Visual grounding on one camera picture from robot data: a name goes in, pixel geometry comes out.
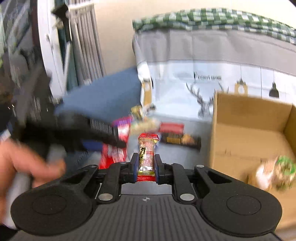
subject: cardboard box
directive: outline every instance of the cardboard box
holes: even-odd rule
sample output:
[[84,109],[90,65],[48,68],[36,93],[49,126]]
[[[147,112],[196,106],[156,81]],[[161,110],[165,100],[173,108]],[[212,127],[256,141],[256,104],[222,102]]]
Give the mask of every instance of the cardboard box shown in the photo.
[[[216,95],[211,168],[246,182],[262,158],[279,155],[295,161],[295,106],[242,95]],[[296,184],[284,192],[272,189],[270,193],[283,208],[277,231],[296,227]]]

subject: blue cushion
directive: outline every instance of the blue cushion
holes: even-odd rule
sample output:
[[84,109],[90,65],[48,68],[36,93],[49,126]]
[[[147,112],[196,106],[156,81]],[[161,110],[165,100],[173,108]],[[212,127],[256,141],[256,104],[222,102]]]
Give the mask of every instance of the blue cushion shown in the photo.
[[140,104],[140,93],[137,69],[132,67],[73,90],[63,98],[64,104],[56,113],[75,111],[110,123]]

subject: gold snack wrapper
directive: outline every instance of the gold snack wrapper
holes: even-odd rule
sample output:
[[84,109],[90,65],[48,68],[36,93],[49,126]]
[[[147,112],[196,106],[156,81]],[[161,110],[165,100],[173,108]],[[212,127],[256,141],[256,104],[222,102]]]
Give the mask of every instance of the gold snack wrapper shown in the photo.
[[142,133],[139,138],[139,172],[138,175],[155,176],[154,151],[159,141],[158,135]]

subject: human hand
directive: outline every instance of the human hand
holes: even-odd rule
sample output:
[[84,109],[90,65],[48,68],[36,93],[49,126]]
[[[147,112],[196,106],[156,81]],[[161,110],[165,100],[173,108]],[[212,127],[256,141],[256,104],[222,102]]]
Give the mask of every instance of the human hand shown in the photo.
[[61,177],[65,169],[63,160],[47,164],[37,153],[11,139],[0,143],[0,224],[6,214],[6,193],[17,172],[31,174],[32,187],[37,187]]

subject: wall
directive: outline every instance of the wall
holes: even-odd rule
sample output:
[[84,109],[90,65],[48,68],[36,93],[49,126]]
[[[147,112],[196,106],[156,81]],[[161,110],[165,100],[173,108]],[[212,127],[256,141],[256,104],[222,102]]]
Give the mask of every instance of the wall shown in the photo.
[[289,0],[99,0],[95,11],[106,73],[135,65],[133,19],[203,7],[252,12],[296,28],[296,8]]

